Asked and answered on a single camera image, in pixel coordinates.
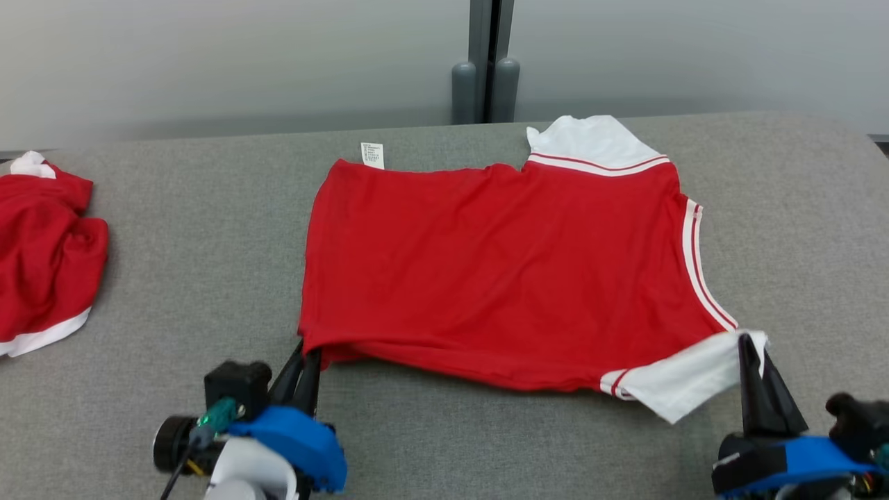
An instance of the white robot part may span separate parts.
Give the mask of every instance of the white robot part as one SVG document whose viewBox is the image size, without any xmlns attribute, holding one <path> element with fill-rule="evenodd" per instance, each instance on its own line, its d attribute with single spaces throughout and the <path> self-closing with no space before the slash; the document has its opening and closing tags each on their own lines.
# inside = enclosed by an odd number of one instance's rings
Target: white robot part
<svg viewBox="0 0 889 500">
<path fill-rule="evenodd" d="M 299 500 L 296 472 L 278 453 L 252 438 L 229 438 L 204 500 Z"/>
</svg>

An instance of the gray wall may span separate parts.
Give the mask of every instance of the gray wall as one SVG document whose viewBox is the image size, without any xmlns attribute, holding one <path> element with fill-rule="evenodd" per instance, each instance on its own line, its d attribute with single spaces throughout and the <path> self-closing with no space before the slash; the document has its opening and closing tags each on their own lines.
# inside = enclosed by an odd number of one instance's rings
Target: gray wall
<svg viewBox="0 0 889 500">
<path fill-rule="evenodd" d="M 516 121 L 797 109 L 889 133 L 884 0 L 516 0 Z"/>
<path fill-rule="evenodd" d="M 450 121 L 469 2 L 4 0 L 0 151 Z"/>
</svg>

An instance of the table surface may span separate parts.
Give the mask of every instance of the table surface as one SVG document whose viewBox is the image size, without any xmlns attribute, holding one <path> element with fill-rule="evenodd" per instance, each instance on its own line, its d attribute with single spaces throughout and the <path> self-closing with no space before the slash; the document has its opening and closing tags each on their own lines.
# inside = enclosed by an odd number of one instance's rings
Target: table surface
<svg viewBox="0 0 889 500">
<path fill-rule="evenodd" d="M 713 295 L 770 352 L 815 431 L 834 391 L 885 397 L 889 164 L 863 134 L 742 113 L 623 121 L 704 205 Z M 386 167 L 521 165 L 526 124 L 147 141 L 53 151 L 95 181 L 111 230 L 86 326 L 0 359 L 0 497 L 156 498 L 151 442 L 203 409 L 224 359 L 280 368 L 295 347 L 315 193 L 361 141 Z M 737 388 L 674 426 L 591 391 L 520 393 L 366 361 L 322 376 L 319 416 L 349 460 L 345 498 L 708 498 Z M 174 498 L 201 498 L 184 479 Z"/>
</svg>

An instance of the black cable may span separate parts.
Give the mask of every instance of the black cable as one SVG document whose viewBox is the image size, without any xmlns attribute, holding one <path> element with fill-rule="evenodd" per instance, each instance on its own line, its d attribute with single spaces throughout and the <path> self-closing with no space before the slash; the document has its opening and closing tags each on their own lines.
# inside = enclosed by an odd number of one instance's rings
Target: black cable
<svg viewBox="0 0 889 500">
<path fill-rule="evenodd" d="M 176 480 L 182 474 L 182 469 L 185 468 L 185 464 L 188 462 L 188 457 L 191 456 L 191 452 L 194 450 L 194 448 L 195 442 L 189 442 L 188 446 L 185 448 L 185 453 L 182 454 L 182 458 L 179 459 L 179 463 L 176 464 L 176 468 L 173 469 L 170 480 L 167 481 L 167 485 L 164 488 L 164 493 L 161 493 L 161 500 L 167 500 L 167 498 L 170 497 L 172 487 L 176 485 Z"/>
</svg>

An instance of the gray table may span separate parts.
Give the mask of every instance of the gray table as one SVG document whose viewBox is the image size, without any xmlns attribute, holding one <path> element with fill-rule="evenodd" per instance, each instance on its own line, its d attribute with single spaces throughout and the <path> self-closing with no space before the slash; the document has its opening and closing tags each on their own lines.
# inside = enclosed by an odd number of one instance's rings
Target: gray table
<svg viewBox="0 0 889 500">
<path fill-rule="evenodd" d="M 816 431 L 833 391 L 887 396 L 889 163 L 843 126 L 772 113 L 624 120 L 707 208 L 707 281 L 773 358 Z M 359 142 L 386 167 L 521 165 L 525 125 L 109 144 L 48 153 L 96 182 L 110 257 L 86 327 L 0 359 L 0 498 L 156 498 L 151 440 L 204 403 L 227 358 L 281 367 L 296 342 L 316 190 Z M 322 377 L 346 498 L 707 498 L 737 388 L 670 426 L 601 394 L 518 393 L 378 362 Z M 176 498 L 201 498 L 184 479 Z"/>
</svg>

